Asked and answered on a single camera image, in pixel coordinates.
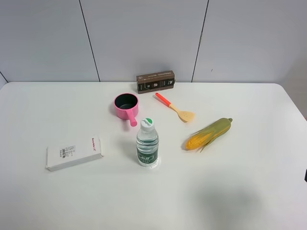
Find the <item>white rectangular box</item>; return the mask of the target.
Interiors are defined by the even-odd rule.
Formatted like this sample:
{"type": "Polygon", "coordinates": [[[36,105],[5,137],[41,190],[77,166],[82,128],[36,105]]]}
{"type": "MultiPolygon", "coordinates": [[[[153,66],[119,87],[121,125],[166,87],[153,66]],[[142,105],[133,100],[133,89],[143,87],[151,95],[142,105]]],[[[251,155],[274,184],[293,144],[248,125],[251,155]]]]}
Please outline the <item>white rectangular box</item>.
{"type": "Polygon", "coordinates": [[[98,135],[82,137],[47,147],[46,169],[58,171],[103,157],[98,135]]]}

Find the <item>plastic water bottle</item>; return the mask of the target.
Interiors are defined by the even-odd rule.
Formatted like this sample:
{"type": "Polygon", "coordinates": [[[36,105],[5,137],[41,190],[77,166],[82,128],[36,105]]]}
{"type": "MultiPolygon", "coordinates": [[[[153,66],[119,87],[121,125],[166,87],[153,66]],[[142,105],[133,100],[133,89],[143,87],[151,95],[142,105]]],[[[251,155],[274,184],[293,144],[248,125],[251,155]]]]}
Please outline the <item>plastic water bottle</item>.
{"type": "Polygon", "coordinates": [[[159,136],[151,118],[141,120],[136,139],[137,158],[143,167],[154,168],[158,165],[159,136]]]}

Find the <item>orange handled wooden spatula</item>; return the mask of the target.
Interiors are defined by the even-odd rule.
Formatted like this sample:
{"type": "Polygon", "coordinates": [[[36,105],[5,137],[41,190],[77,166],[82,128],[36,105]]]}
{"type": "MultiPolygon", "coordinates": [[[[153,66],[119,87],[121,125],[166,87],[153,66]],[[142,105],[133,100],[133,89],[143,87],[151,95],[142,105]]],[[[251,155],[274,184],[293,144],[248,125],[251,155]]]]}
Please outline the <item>orange handled wooden spatula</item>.
{"type": "Polygon", "coordinates": [[[155,96],[162,101],[167,107],[169,107],[170,109],[174,110],[178,117],[185,123],[187,122],[191,122],[194,118],[195,118],[195,114],[193,112],[189,112],[189,111],[181,111],[179,109],[177,109],[172,103],[170,103],[165,97],[163,97],[161,94],[159,93],[155,93],[155,96]]]}

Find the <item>brown rectangular box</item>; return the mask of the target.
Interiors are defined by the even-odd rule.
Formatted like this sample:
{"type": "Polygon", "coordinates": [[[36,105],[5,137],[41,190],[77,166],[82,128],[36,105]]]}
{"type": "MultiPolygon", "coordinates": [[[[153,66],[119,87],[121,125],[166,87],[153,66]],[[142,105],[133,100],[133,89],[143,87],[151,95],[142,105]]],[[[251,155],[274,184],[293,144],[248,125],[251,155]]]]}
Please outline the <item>brown rectangular box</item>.
{"type": "Polygon", "coordinates": [[[176,82],[172,70],[136,76],[137,92],[143,94],[166,89],[172,89],[176,82]]]}

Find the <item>toy corn cob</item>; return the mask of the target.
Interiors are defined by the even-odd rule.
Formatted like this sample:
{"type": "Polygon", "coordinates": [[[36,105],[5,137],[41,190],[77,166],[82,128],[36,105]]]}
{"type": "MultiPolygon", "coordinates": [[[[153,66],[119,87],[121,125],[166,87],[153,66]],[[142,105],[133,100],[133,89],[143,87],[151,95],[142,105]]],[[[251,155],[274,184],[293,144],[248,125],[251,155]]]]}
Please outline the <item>toy corn cob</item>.
{"type": "Polygon", "coordinates": [[[186,141],[185,149],[203,151],[205,147],[210,145],[231,128],[232,121],[232,118],[220,118],[207,127],[195,132],[186,141]]]}

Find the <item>pink toy pot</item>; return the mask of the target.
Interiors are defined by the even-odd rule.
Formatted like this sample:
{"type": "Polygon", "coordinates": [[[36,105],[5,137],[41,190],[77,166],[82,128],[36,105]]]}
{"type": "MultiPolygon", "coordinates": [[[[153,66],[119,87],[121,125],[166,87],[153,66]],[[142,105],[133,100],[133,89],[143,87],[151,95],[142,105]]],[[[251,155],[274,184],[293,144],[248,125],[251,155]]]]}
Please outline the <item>pink toy pot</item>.
{"type": "Polygon", "coordinates": [[[139,112],[139,99],[131,93],[123,93],[114,99],[114,107],[117,117],[122,120],[129,120],[132,127],[136,127],[138,122],[136,116],[139,112]]]}

